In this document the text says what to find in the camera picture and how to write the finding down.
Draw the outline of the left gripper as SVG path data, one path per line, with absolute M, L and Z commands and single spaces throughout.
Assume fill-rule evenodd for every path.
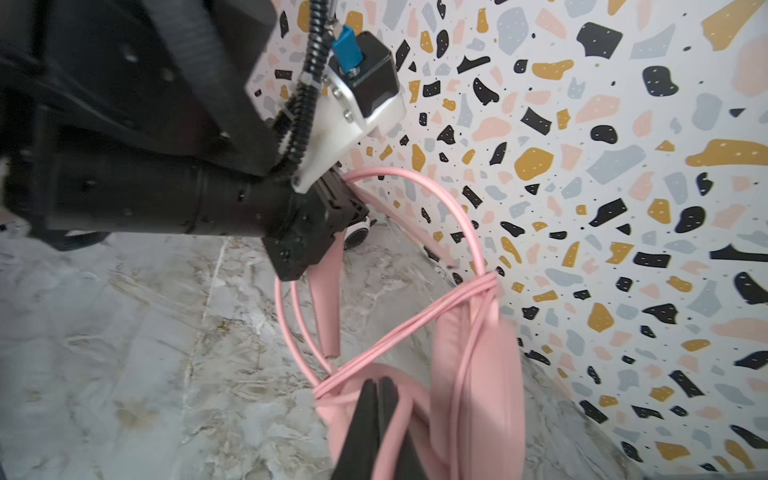
M 255 237 L 281 280 L 367 207 L 336 171 L 300 194 L 329 39 L 311 3 L 301 84 L 271 121 L 246 82 L 269 1 L 5 1 L 1 209 L 58 251 L 116 232 Z

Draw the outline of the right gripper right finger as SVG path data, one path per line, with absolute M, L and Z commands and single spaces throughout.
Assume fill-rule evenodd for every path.
M 409 428 L 413 397 L 391 378 L 379 381 L 379 478 L 426 479 Z

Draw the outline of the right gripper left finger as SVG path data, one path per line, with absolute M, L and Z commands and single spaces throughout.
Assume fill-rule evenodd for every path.
M 332 480 L 369 480 L 379 450 L 377 383 L 363 383 Z

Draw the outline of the pink headphones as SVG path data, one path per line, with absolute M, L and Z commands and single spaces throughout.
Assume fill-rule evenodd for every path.
M 519 479 L 525 465 L 524 385 L 514 324 L 500 312 L 498 274 L 486 266 L 478 235 L 457 200 L 435 181 L 395 167 L 348 172 L 348 185 L 396 176 L 432 192 L 457 220 L 472 256 L 474 277 L 398 325 L 371 348 L 334 367 L 340 338 L 336 293 L 343 244 L 336 241 L 308 274 L 317 323 L 306 341 L 325 370 L 300 369 L 313 387 L 315 408 L 328 429 L 328 448 L 339 459 L 363 383 L 391 378 L 414 400 L 409 433 L 426 479 Z M 382 362 L 384 354 L 421 328 L 435 328 L 431 380 L 422 384 Z

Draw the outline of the white black headphones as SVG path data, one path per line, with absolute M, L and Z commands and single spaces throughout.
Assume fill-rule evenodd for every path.
M 372 220 L 369 216 L 349 226 L 345 231 L 344 249 L 350 250 L 360 246 L 368 238 L 371 226 Z

